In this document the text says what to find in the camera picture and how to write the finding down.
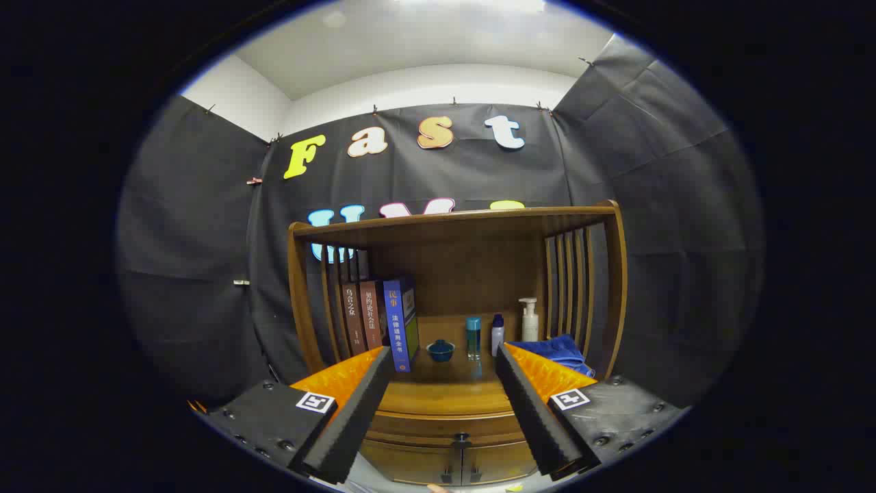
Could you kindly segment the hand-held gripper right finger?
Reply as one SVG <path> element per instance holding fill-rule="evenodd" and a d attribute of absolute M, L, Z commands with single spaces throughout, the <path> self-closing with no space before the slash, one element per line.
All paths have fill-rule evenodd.
<path fill-rule="evenodd" d="M 688 412 L 629 378 L 598 381 L 512 344 L 501 344 L 495 372 L 539 473 L 552 479 L 613 465 Z"/>

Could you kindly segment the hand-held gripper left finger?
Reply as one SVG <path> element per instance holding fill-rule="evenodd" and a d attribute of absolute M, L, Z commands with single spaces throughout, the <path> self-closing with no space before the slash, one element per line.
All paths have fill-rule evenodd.
<path fill-rule="evenodd" d="M 347 480 L 391 374 L 391 349 L 380 346 L 292 385 L 260 381 L 225 405 L 189 407 L 251 455 L 338 484 Z"/>

